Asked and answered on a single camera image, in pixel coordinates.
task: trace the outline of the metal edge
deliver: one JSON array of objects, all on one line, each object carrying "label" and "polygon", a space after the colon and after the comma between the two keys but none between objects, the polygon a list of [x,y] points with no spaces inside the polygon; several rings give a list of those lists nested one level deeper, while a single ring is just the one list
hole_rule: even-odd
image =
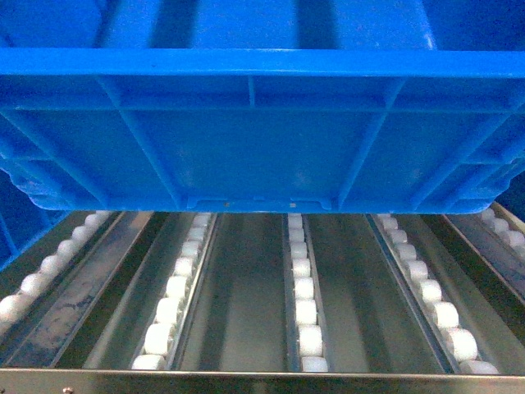
[{"label": "metal edge", "polygon": [[187,373],[182,371],[0,370],[0,392],[118,394],[129,392],[246,393],[525,393],[525,377],[387,373]]},{"label": "metal edge", "polygon": [[282,215],[282,251],[285,279],[286,349],[288,370],[298,373],[301,370],[299,357],[299,332],[295,324],[294,275],[290,249],[288,215]]}]

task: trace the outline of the blue plastic crate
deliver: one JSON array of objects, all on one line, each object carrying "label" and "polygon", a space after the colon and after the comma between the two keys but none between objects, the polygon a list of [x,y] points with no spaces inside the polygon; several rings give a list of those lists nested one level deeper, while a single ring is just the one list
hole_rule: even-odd
[{"label": "blue plastic crate", "polygon": [[523,0],[4,0],[0,37],[44,208],[471,213],[525,169]]},{"label": "blue plastic crate", "polygon": [[67,212],[36,207],[0,171],[0,271],[66,215]]}]

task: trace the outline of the roller track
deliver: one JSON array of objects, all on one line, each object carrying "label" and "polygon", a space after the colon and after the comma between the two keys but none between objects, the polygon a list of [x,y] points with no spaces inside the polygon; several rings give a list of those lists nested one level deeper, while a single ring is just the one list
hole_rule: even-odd
[{"label": "roller track", "polygon": [[[56,236],[44,240],[71,261],[45,286],[12,270],[0,274],[21,284],[0,303],[3,366],[525,374],[521,332],[435,231],[432,220],[447,218],[99,215],[107,223],[90,217],[86,225],[100,228],[89,234],[62,224],[72,240],[84,236],[75,250],[64,251]],[[485,219],[465,220],[484,226]],[[514,226],[495,239],[518,259]],[[120,252],[116,239],[127,240]],[[65,315],[63,300],[93,275],[97,256],[105,256],[107,274],[78,300],[81,312]],[[47,274],[37,264],[45,258],[17,263],[26,275]],[[500,283],[519,304],[511,283]],[[13,295],[31,302],[17,309]],[[70,329],[59,330],[57,316]],[[50,330],[57,346],[43,355],[34,344]]]}]

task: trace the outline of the white roller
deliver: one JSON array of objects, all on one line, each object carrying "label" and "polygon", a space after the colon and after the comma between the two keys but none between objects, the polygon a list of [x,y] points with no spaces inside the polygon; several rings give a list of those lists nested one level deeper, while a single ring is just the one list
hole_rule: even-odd
[{"label": "white roller", "polygon": [[179,257],[175,262],[174,276],[190,277],[194,271],[194,260],[190,257]]},{"label": "white roller", "polygon": [[162,298],[157,304],[155,321],[157,323],[176,324],[182,308],[182,301],[181,298]]},{"label": "white roller", "polygon": [[52,281],[53,277],[47,273],[31,273],[22,281],[20,290],[24,294],[36,298],[49,288]]},{"label": "white roller", "polygon": [[293,259],[292,270],[294,277],[309,277],[310,276],[310,259]]},{"label": "white roller", "polygon": [[383,224],[383,228],[385,230],[397,230],[398,228],[398,223],[395,218],[379,217],[379,220],[381,220],[381,223]]},{"label": "white roller", "polygon": [[105,222],[111,216],[112,211],[95,211],[95,213]]},{"label": "white roller", "polygon": [[471,375],[499,375],[500,371],[486,361],[479,360],[467,360],[459,365],[462,373],[468,373]]},{"label": "white roller", "polygon": [[78,226],[75,227],[73,233],[71,234],[71,239],[79,242],[81,245],[84,245],[89,238],[95,233],[96,229],[90,226]]},{"label": "white roller", "polygon": [[144,338],[144,352],[149,355],[167,356],[173,344],[175,328],[172,324],[155,323],[149,326]]},{"label": "white roller", "polygon": [[16,323],[22,319],[33,299],[24,294],[8,295],[0,301],[0,322]]},{"label": "white roller", "polygon": [[82,245],[79,241],[65,240],[58,244],[57,255],[62,256],[66,260],[71,260],[81,247]]},{"label": "white roller", "polygon": [[313,300],[313,279],[311,277],[294,279],[294,289],[296,300]]},{"label": "white roller", "polygon": [[443,296],[441,294],[440,284],[433,279],[418,282],[416,284],[416,289],[425,304],[433,304],[441,301]]},{"label": "white roller", "polygon": [[300,324],[317,323],[317,306],[315,300],[295,301],[295,322]]},{"label": "white roller", "polygon": [[525,260],[525,245],[518,245],[514,247],[514,252],[516,252],[523,260]]},{"label": "white roller", "polygon": [[459,326],[458,310],[450,302],[436,302],[428,307],[432,321],[439,329]]},{"label": "white roller", "polygon": [[397,250],[399,258],[402,260],[418,259],[418,252],[416,252],[416,248],[411,244],[395,244],[395,249]]},{"label": "white roller", "polygon": [[299,216],[288,216],[288,228],[303,228],[303,217]]},{"label": "white roller", "polygon": [[449,352],[459,362],[477,358],[476,340],[470,331],[464,328],[446,328],[441,330]]},{"label": "white roller", "polygon": [[523,234],[519,231],[502,231],[500,233],[500,238],[505,244],[513,248],[516,246],[525,245],[525,236],[523,236]]},{"label": "white roller", "polygon": [[322,334],[319,326],[299,326],[299,355],[322,356]]},{"label": "white roller", "polygon": [[413,282],[428,279],[428,267],[422,260],[405,260],[404,266]]},{"label": "white roller", "polygon": [[186,241],[184,244],[182,244],[180,256],[195,258],[199,254],[200,246],[201,244],[198,241]]},{"label": "white roller", "polygon": [[328,372],[328,363],[324,357],[303,357],[303,372]]},{"label": "white roller", "polygon": [[204,241],[206,227],[191,227],[188,231],[188,241]]},{"label": "white roller", "polygon": [[505,219],[494,218],[486,222],[486,225],[495,233],[508,231],[509,224]]},{"label": "white roller", "polygon": [[291,228],[290,242],[304,242],[304,230],[302,228]]},{"label": "white roller", "polygon": [[207,227],[210,222],[210,213],[199,213],[193,220],[193,227]]},{"label": "white roller", "polygon": [[292,259],[306,259],[308,256],[308,248],[305,242],[290,242],[290,250]]},{"label": "white roller", "polygon": [[494,210],[487,208],[483,212],[479,213],[479,217],[483,222],[488,222],[489,220],[495,218]]},{"label": "white roller", "polygon": [[183,298],[188,290],[187,277],[170,277],[166,285],[166,297]]},{"label": "white roller", "polygon": [[84,224],[90,227],[100,227],[104,222],[106,222],[106,218],[96,213],[91,213],[84,220]]},{"label": "white roller", "polygon": [[160,371],[166,368],[166,360],[161,355],[140,355],[133,361],[131,369]]},{"label": "white roller", "polygon": [[42,260],[42,263],[40,264],[40,271],[55,277],[61,273],[68,264],[69,260],[65,259],[64,256],[52,254],[51,256],[48,256]]},{"label": "white roller", "polygon": [[409,241],[405,230],[389,230],[388,236],[395,244],[406,244]]}]

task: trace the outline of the metal frame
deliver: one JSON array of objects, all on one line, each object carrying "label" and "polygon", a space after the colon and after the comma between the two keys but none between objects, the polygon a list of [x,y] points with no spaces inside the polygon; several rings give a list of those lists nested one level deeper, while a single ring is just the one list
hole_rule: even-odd
[{"label": "metal frame", "polygon": [[272,393],[384,394],[525,393],[525,377],[386,373],[187,373],[60,369],[0,370],[4,394]]}]

